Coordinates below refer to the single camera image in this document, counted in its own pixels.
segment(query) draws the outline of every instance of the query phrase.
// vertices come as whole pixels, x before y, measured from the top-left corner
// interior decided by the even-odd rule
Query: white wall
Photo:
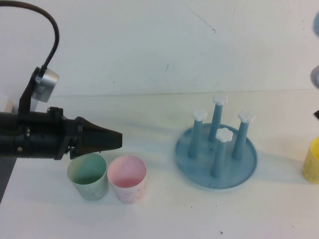
[[[308,89],[319,64],[318,0],[27,2],[60,27],[55,95]],[[0,8],[0,87],[16,103],[52,44],[41,15]]]

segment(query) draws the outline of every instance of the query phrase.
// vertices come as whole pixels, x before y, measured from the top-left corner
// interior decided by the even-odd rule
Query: screw
[[[30,128],[29,127],[26,128],[25,136],[28,137],[28,138],[30,137]]]

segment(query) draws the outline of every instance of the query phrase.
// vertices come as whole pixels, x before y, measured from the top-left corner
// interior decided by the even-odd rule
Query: paper cup
[[[319,184],[319,137],[310,144],[303,166],[303,175],[308,181]]]
[[[105,159],[96,153],[90,153],[73,159],[68,166],[67,175],[84,199],[97,201],[108,191],[106,170]]]
[[[140,158],[126,155],[114,159],[107,176],[120,201],[132,204],[145,194],[146,173],[146,165]]]

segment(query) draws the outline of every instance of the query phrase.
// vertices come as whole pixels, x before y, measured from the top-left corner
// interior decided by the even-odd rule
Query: green paper cup
[[[90,153],[73,159],[68,166],[67,175],[85,200],[97,201],[108,191],[106,171],[105,159],[96,153]]]

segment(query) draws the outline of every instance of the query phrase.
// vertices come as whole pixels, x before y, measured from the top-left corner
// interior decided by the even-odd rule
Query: blue plastic base
[[[211,143],[208,141],[210,125],[210,123],[205,123],[202,126],[198,156],[196,159],[191,159],[187,156],[193,130],[192,127],[179,137],[175,149],[178,165],[190,179],[206,187],[226,189],[244,183],[253,174],[257,165],[257,153],[253,143],[247,138],[242,159],[233,159],[231,154],[238,130],[221,124],[221,128],[226,127],[233,131],[233,139],[231,142],[227,143],[222,176],[220,178],[214,178],[211,176],[210,172],[214,162],[217,142]]]

